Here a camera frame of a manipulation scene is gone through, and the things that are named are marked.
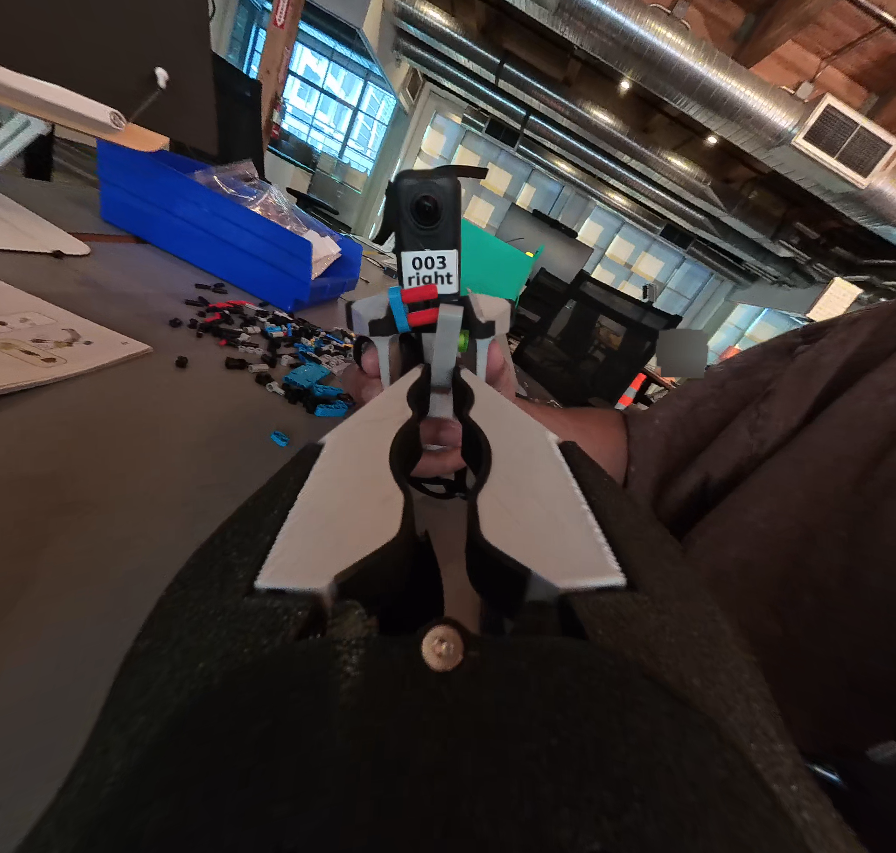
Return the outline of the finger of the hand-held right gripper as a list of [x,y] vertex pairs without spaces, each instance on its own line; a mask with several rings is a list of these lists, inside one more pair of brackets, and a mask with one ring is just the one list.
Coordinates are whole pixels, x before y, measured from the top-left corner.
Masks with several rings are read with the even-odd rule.
[[353,356],[361,366],[364,346],[371,343],[378,359],[383,386],[390,386],[399,364],[399,332],[388,293],[381,293],[350,304],[351,329],[355,333]]
[[465,297],[465,320],[469,339],[475,344],[476,375],[487,378],[488,350],[494,338],[511,327],[512,301],[469,291]]

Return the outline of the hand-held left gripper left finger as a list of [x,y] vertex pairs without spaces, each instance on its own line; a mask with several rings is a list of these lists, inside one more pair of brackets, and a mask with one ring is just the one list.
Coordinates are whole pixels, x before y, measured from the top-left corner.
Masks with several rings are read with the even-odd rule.
[[391,594],[416,554],[408,474],[427,367],[416,366],[308,447],[311,468],[254,581],[262,591]]

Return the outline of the grey angled beam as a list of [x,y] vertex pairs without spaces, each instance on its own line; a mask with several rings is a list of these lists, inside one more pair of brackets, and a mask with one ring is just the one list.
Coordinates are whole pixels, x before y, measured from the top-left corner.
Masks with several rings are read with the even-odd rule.
[[431,418],[454,420],[453,380],[463,316],[462,306],[442,303],[435,331],[421,333],[424,361],[430,368],[428,416]]

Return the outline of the person's right hand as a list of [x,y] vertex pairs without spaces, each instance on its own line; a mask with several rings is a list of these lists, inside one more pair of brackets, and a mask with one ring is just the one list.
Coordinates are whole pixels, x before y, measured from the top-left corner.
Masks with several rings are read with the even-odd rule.
[[[518,383],[511,364],[505,358],[506,337],[493,340],[487,352],[486,382],[517,407],[526,403],[516,397]],[[342,387],[362,407],[375,399],[384,386],[380,379],[379,358],[375,345],[361,343],[360,365],[352,365],[342,374]],[[420,423],[422,455],[412,471],[416,478],[435,478],[454,474],[464,466],[462,426],[454,419],[426,418]]]

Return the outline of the teal tote bag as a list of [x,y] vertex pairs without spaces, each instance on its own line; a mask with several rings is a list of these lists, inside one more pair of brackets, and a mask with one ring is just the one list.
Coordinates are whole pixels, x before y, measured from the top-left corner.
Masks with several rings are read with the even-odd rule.
[[518,304],[545,247],[521,251],[466,219],[461,220],[461,229],[459,295],[480,294]]

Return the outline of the pile of small brick pieces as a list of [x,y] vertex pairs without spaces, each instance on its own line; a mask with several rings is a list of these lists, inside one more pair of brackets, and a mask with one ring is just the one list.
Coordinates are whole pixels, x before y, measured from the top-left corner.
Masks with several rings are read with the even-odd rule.
[[267,301],[232,296],[221,281],[197,283],[183,307],[167,326],[211,344],[222,370],[314,417],[341,419],[355,409],[342,388],[356,342],[352,331],[327,330]]

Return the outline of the grey monitor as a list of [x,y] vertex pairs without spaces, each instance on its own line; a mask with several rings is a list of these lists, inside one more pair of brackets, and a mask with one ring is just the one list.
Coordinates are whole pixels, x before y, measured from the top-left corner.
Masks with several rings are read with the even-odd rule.
[[578,240],[571,228],[541,212],[510,205],[497,230],[497,239],[522,253],[526,281],[540,269],[563,282],[585,269],[593,248]]

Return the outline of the blue plastic bin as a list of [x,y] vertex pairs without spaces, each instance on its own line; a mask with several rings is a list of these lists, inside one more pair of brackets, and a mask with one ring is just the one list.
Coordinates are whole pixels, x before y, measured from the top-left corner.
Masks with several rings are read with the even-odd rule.
[[286,311],[355,289],[361,245],[337,235],[342,255],[313,278],[312,245],[193,179],[201,164],[166,150],[97,141],[102,219]]

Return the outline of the person's brown clothing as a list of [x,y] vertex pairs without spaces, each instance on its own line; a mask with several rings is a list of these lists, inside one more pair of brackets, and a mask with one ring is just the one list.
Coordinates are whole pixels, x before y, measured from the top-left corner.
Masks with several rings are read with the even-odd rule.
[[624,484],[682,545],[841,812],[894,851],[895,304],[806,324],[624,416]]

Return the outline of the instruction booklet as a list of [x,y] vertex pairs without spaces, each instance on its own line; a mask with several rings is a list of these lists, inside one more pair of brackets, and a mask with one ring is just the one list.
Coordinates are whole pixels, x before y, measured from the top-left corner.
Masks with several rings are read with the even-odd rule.
[[1,284],[1,394],[151,354],[150,345]]

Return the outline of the white folding stand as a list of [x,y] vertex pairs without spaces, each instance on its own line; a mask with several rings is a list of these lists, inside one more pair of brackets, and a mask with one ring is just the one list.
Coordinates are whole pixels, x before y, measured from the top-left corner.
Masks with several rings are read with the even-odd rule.
[[[1,68],[1,166],[5,167],[56,126],[140,152],[167,149],[169,138],[146,129],[113,106],[60,85]],[[87,242],[62,231],[12,199],[1,197],[2,252],[88,256]]]

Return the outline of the black board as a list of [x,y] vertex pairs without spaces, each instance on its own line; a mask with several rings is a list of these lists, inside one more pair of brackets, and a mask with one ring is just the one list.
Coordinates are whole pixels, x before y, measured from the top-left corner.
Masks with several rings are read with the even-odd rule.
[[209,8],[209,0],[2,0],[2,67],[216,154]]

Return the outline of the white vent grille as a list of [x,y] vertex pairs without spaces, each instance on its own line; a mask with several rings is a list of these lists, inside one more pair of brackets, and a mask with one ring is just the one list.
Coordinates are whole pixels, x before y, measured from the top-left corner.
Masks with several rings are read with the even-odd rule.
[[807,113],[792,146],[864,190],[889,168],[895,137],[837,97],[825,94]]

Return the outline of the wooden post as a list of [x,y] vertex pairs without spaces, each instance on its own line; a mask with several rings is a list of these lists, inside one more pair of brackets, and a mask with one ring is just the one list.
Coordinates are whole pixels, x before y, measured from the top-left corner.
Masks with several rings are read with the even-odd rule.
[[262,85],[263,150],[266,150],[272,137],[273,112],[286,83],[288,65],[292,58],[305,1],[273,0],[257,75]]

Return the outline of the silver ventilation duct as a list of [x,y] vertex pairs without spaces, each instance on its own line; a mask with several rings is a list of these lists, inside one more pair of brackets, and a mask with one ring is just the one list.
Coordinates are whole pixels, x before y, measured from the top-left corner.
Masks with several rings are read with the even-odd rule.
[[792,146],[814,102],[641,0],[384,0],[394,53],[585,189],[670,219],[735,277],[894,296],[894,159],[861,190]]

